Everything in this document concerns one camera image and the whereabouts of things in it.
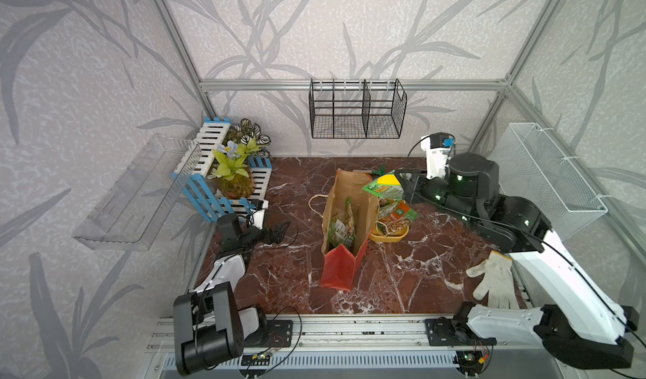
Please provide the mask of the mushroom soup packet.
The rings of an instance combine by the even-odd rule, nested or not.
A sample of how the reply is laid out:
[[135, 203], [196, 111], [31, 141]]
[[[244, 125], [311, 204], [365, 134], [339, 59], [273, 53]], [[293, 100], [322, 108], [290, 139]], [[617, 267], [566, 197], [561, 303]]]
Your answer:
[[356, 239], [356, 216], [353, 209], [353, 201], [348, 197], [345, 201], [344, 212], [335, 214], [331, 218], [328, 230], [328, 244], [332, 249], [344, 247], [352, 251]]

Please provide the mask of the red paper bag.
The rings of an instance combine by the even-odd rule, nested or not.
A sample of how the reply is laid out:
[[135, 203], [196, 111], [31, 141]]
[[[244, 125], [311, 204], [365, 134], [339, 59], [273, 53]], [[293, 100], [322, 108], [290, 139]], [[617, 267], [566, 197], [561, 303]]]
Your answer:
[[377, 222], [379, 199], [365, 188], [372, 179], [365, 173], [338, 170], [326, 198], [322, 218], [321, 252], [324, 266], [320, 286], [340, 291], [353, 282]]

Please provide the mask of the yellow green soup packet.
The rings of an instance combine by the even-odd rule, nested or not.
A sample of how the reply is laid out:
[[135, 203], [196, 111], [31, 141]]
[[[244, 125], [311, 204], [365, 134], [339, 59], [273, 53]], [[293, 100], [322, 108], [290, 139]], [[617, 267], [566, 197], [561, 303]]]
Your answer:
[[363, 187], [371, 195], [386, 200], [402, 200], [404, 189], [393, 172], [379, 176]]

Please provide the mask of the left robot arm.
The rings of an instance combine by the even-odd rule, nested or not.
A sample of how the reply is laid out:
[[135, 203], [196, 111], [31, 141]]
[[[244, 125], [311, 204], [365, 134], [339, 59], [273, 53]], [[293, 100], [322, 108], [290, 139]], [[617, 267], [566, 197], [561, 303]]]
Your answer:
[[219, 249], [212, 271], [173, 303], [176, 369], [186, 377], [212, 370], [243, 354], [247, 345], [269, 343], [270, 326], [260, 307], [237, 308], [234, 291], [258, 244], [281, 244], [289, 220], [268, 228], [242, 225], [238, 214], [216, 221]]

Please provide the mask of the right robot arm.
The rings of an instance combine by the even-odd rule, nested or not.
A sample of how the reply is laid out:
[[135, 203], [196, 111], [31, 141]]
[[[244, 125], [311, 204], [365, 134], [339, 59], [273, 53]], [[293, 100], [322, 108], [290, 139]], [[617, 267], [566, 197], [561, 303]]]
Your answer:
[[539, 308], [503, 308], [464, 303], [456, 327], [482, 340], [541, 345], [555, 359], [579, 370], [609, 370], [623, 375], [633, 364], [639, 313], [609, 298], [583, 271], [530, 200], [500, 192], [496, 162], [461, 153], [442, 166], [439, 176], [421, 170], [395, 170], [404, 199], [430, 203], [461, 217], [465, 225], [496, 246], [475, 276], [510, 274], [517, 264], [543, 287], [552, 303]]

